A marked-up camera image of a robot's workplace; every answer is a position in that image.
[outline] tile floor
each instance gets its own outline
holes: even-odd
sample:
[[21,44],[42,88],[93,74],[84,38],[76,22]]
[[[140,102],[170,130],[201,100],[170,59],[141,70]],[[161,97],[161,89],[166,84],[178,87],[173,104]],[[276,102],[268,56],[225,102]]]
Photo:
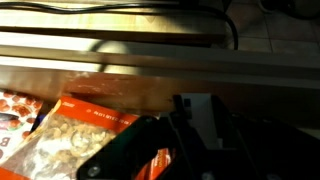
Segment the tile floor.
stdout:
[[[239,33],[239,50],[320,55],[320,19],[305,21],[281,12],[263,13],[257,0],[233,0],[227,14]],[[233,49],[230,30],[225,45]]]

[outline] wooden plank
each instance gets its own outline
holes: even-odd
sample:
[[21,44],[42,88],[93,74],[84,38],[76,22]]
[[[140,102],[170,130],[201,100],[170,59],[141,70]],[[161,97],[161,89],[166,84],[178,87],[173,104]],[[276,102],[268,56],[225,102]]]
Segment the wooden plank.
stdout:
[[[100,5],[101,1],[85,1],[83,4],[57,3],[59,7],[88,7]],[[221,2],[213,1],[219,9]],[[47,35],[102,38],[107,40],[130,40],[168,43],[220,43],[225,36],[225,23],[208,14],[181,13],[159,9],[126,9],[126,13],[148,15],[112,14],[58,15],[32,11],[0,10],[0,31],[28,32]]]

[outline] snack bag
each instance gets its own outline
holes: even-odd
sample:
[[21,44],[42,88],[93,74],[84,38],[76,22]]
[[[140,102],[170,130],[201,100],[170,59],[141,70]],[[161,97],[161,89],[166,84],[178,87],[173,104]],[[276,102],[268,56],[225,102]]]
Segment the snack bag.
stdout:
[[137,118],[61,97],[23,146],[0,165],[0,177],[8,180],[76,179],[77,169]]
[[152,159],[148,180],[155,180],[170,164],[171,158],[168,149],[158,150],[158,154]]
[[41,106],[27,94],[0,90],[0,162],[29,135]]

